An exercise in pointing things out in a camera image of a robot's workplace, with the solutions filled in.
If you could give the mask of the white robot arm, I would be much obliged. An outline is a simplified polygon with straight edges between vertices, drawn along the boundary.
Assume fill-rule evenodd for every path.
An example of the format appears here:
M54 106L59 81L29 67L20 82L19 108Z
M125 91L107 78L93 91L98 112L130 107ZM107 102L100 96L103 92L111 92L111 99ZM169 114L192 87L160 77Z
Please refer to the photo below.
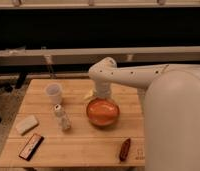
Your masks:
M146 91L145 171L200 171L200 65L119 68L106 57L88 75L98 97L108 97L112 83Z

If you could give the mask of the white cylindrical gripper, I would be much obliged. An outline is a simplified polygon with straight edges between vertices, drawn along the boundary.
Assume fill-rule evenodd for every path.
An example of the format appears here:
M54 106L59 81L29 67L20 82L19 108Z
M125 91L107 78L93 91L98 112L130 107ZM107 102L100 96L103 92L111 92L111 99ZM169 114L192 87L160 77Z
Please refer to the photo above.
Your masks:
M106 99L111 96L111 84L107 82L96 82L95 83L95 95L98 98ZM90 100L94 96L94 91L90 90L84 96L84 100Z

